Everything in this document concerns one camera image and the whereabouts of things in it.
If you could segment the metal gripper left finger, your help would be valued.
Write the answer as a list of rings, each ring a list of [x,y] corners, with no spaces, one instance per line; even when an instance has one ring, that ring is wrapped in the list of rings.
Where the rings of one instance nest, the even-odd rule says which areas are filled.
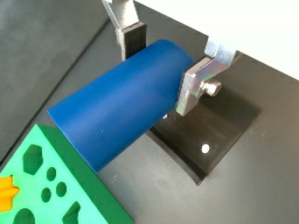
[[[147,25],[139,20],[134,0],[102,0],[116,30],[122,60],[146,48]]]

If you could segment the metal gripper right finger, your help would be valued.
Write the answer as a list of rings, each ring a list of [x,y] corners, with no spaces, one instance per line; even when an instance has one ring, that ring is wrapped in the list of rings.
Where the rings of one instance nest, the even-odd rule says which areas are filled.
[[[207,94],[215,96],[222,84],[214,77],[228,69],[238,59],[238,50],[224,45],[216,38],[208,37],[206,57],[200,59],[184,72],[176,103],[176,112],[186,116]]]

